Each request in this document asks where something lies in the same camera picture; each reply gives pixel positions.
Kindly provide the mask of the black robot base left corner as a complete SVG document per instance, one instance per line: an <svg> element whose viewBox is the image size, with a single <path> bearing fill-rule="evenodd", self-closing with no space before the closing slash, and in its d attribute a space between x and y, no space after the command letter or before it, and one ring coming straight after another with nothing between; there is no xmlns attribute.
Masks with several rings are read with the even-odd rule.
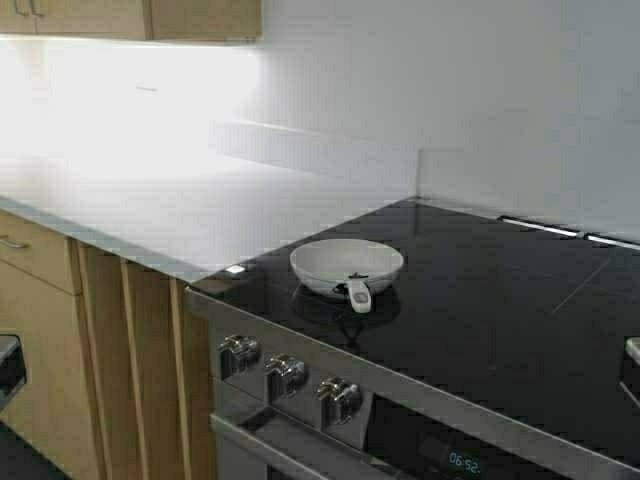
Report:
<svg viewBox="0 0 640 480"><path fill-rule="evenodd" d="M1 336L1 408L25 385L26 366L20 339Z"/></svg>

